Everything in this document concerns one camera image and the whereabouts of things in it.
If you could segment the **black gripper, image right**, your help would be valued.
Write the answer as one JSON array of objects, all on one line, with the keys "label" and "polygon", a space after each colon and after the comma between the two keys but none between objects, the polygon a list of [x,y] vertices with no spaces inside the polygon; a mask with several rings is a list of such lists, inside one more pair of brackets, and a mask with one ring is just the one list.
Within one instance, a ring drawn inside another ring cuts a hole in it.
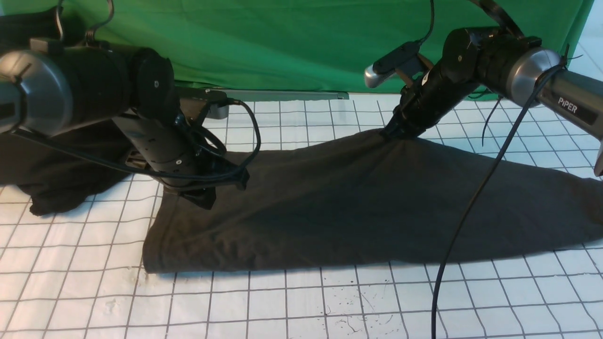
[{"label": "black gripper, image right", "polygon": [[405,89],[390,122],[381,130],[381,137],[386,140],[419,137],[479,86],[475,80],[455,81],[451,75],[454,73],[439,61],[422,80]]}]

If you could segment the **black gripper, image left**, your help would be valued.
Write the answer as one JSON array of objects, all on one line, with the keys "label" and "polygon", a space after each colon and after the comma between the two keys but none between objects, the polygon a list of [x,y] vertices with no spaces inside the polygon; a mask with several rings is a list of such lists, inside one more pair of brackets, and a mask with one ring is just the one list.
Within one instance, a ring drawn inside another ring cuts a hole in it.
[{"label": "black gripper, image left", "polygon": [[221,141],[198,124],[190,124],[182,113],[172,125],[124,114],[113,119],[116,126],[132,143],[133,150],[124,163],[142,170],[163,184],[170,193],[203,210],[211,210],[217,199],[216,188],[235,186],[244,190],[250,175],[244,164],[237,165],[224,156]]}]

